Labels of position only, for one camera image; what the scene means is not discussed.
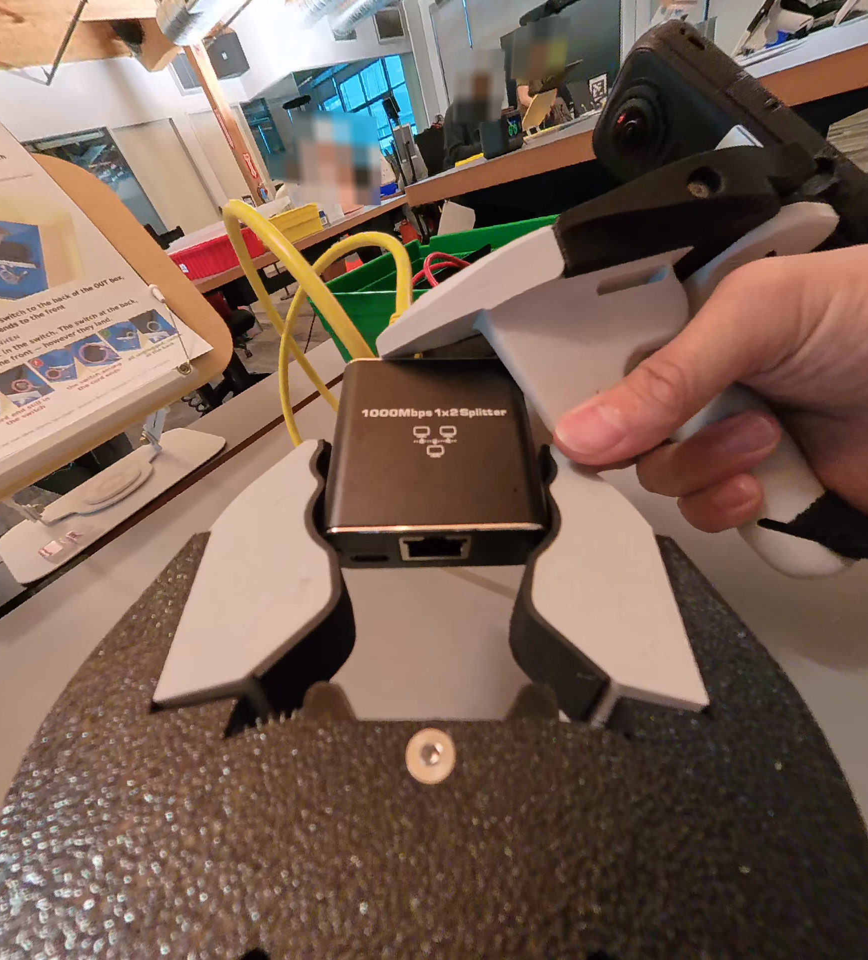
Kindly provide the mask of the red plastic bin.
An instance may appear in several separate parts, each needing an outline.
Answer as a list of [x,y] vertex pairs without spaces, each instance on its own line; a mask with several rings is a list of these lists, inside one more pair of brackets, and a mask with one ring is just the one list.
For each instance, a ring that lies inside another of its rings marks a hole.
[[176,239],[168,246],[167,255],[192,281],[204,280],[240,266],[223,222],[215,222]]

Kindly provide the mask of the grey metal stand base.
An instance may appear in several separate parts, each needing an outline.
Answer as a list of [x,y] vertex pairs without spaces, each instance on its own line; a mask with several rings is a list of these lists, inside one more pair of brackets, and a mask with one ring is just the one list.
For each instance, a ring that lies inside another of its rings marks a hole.
[[222,437],[188,428],[165,432],[61,498],[37,520],[0,539],[0,557],[20,584],[59,570],[115,531],[225,447]]

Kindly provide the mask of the small yellow storage crate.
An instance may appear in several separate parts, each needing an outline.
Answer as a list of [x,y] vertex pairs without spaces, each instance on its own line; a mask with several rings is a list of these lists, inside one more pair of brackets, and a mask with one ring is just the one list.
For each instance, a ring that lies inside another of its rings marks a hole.
[[272,214],[268,220],[293,244],[324,229],[320,209],[314,202]]

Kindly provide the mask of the green plastic bin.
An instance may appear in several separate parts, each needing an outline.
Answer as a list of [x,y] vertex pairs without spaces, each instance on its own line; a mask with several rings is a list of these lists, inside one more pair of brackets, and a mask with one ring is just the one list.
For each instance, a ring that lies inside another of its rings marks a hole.
[[[423,267],[426,260],[437,255],[439,261],[457,258],[474,263],[512,241],[555,222],[556,216],[539,217],[515,222],[483,226],[471,230],[435,235],[429,243],[418,240],[406,244],[416,281],[414,298],[419,299],[430,290]],[[392,255],[376,248],[373,259],[355,270],[326,282],[348,318],[375,349],[376,339],[390,322],[395,306],[396,269]]]

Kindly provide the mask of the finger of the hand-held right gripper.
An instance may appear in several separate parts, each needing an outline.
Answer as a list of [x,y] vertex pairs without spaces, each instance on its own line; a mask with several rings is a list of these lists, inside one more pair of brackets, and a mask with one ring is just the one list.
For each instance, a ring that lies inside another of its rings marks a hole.
[[553,226],[534,230],[423,294],[377,337],[378,356],[423,354],[469,339],[482,313],[560,279],[564,269]]

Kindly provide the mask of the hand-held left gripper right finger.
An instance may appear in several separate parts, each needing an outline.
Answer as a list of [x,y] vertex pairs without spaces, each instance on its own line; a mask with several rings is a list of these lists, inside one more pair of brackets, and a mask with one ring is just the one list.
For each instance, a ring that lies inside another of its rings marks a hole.
[[560,714],[598,726],[621,702],[709,704],[651,525],[617,489],[547,455],[550,532],[528,558],[511,619],[523,673]]

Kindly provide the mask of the printed instruction sheet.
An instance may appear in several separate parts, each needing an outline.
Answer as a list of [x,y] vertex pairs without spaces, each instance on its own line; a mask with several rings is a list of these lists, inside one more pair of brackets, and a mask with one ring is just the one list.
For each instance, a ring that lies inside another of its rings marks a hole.
[[122,395],[210,344],[176,318],[0,121],[0,502],[122,433]]

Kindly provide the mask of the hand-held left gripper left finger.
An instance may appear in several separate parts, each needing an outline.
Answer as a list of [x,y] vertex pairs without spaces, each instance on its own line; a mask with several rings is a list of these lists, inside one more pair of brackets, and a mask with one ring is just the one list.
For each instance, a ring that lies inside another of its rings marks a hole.
[[317,526],[331,446],[307,440],[213,523],[152,695],[157,711],[232,699],[233,730],[299,712],[353,652],[355,617]]

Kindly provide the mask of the person's right hand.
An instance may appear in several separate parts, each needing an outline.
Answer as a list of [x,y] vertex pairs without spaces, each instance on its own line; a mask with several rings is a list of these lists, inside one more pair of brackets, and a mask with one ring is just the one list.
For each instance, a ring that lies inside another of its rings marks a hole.
[[680,334],[566,414],[557,447],[632,464],[696,529],[751,522],[753,476],[785,429],[828,490],[868,516],[868,245],[731,272]]

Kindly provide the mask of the black ethernet splitter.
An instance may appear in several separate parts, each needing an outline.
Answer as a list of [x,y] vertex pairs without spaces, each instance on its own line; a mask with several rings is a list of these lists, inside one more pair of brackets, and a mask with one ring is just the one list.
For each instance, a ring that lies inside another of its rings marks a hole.
[[495,358],[344,372],[322,532],[347,569],[515,567],[549,530],[523,394]]

